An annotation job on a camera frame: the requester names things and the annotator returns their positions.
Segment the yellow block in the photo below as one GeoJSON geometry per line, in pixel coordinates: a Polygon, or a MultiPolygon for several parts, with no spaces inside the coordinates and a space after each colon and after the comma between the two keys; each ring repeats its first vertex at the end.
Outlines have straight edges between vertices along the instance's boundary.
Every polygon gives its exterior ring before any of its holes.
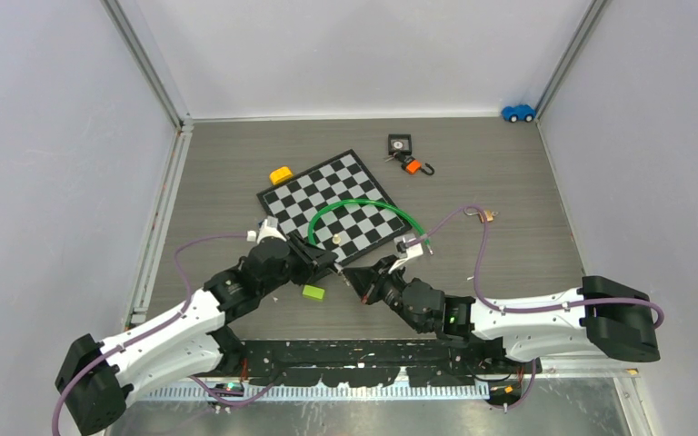
{"type": "Polygon", "coordinates": [[[272,171],[271,174],[269,174],[269,180],[272,181],[272,184],[279,184],[284,182],[287,179],[290,179],[293,177],[293,172],[290,171],[290,168],[283,166],[282,168],[278,168],[274,171],[272,171]]]}

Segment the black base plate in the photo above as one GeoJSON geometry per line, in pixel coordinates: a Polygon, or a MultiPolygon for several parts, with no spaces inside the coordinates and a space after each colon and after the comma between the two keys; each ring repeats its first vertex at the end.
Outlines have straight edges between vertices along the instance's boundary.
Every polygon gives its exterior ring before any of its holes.
{"type": "MultiPolygon", "coordinates": [[[[447,347],[436,340],[373,341],[245,341],[250,383],[266,385],[272,380],[285,386],[329,387],[347,382],[351,387],[384,386],[394,382],[405,367],[410,385],[467,386],[473,375],[515,373],[518,363],[497,358],[503,350],[498,341],[476,342],[466,348],[447,347]],[[491,358],[479,368],[478,362],[491,358]]],[[[531,363],[525,363],[531,372],[531,363]]],[[[541,372],[537,361],[537,371],[541,372]]],[[[238,376],[210,372],[209,376],[238,376]]]]}

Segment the keychain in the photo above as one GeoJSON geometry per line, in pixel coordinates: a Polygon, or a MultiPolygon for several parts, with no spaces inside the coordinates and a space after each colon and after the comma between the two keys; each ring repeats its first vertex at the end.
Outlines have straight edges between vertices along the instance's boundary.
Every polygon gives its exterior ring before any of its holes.
{"type": "Polygon", "coordinates": [[[421,170],[426,175],[434,174],[434,168],[428,164],[419,162],[412,154],[414,152],[413,140],[410,134],[390,134],[386,143],[386,152],[389,157],[385,162],[396,159],[402,163],[401,168],[406,173],[414,174],[421,170]]]}

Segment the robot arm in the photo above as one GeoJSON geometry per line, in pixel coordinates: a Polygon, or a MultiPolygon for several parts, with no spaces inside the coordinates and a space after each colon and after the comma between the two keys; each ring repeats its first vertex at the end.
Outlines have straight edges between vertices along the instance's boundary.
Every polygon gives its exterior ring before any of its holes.
{"type": "Polygon", "coordinates": [[[258,244],[239,263],[221,271],[181,303],[130,331],[99,342],[87,334],[74,341],[55,380],[62,392],[89,362],[144,332],[156,331],[102,361],[74,386],[65,405],[82,434],[115,422],[142,395],[201,372],[231,372],[240,364],[242,344],[228,324],[258,308],[280,286],[306,284],[337,272],[337,255],[307,244],[291,233],[284,237],[267,218],[258,244]],[[159,328],[177,313],[182,316],[159,328]]]}
{"type": "MultiPolygon", "coordinates": [[[[361,301],[383,301],[419,333],[434,332],[451,347],[490,342],[497,358],[528,362],[560,352],[601,350],[630,362],[659,360],[651,310],[630,304],[571,307],[554,312],[516,314],[494,311],[473,297],[456,297],[419,279],[407,282],[404,265],[423,254],[421,244],[406,245],[413,236],[395,239],[398,254],[372,267],[340,269],[337,255],[306,243],[296,233],[276,230],[264,220],[258,244],[239,263],[221,271],[180,304],[128,332],[99,342],[87,334],[74,341],[55,380],[62,392],[90,362],[114,352],[81,377],[65,399],[79,431],[93,434],[114,423],[127,407],[150,391],[201,372],[233,373],[244,346],[228,324],[255,310],[278,287],[307,284],[330,272],[341,274],[361,301]],[[165,320],[180,318],[163,325],[165,320]],[[151,332],[137,343],[126,342],[151,332]]],[[[648,296],[603,277],[585,277],[583,286],[542,297],[492,300],[498,307],[541,307],[588,298],[648,296]]]]}
{"type": "Polygon", "coordinates": [[[347,283],[365,304],[383,301],[419,333],[434,332],[441,342],[465,347],[477,341],[501,341],[505,357],[529,362],[564,352],[600,350],[627,362],[655,362],[660,358],[650,308],[631,304],[568,307],[587,299],[633,298],[648,295],[599,276],[583,277],[580,288],[530,298],[491,300],[494,306],[565,308],[539,313],[494,310],[474,297],[456,297],[417,278],[403,278],[403,263],[421,255],[421,246],[405,248],[413,237],[396,240],[399,253],[372,267],[345,268],[347,283]]]}

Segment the lime green block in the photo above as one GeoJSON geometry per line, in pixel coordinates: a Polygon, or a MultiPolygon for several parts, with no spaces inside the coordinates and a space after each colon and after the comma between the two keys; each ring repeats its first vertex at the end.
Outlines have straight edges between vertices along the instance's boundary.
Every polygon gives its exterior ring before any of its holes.
{"type": "Polygon", "coordinates": [[[302,292],[302,295],[311,300],[317,300],[318,302],[321,302],[324,299],[324,289],[307,284],[306,286],[304,286],[304,291],[302,292]]]}

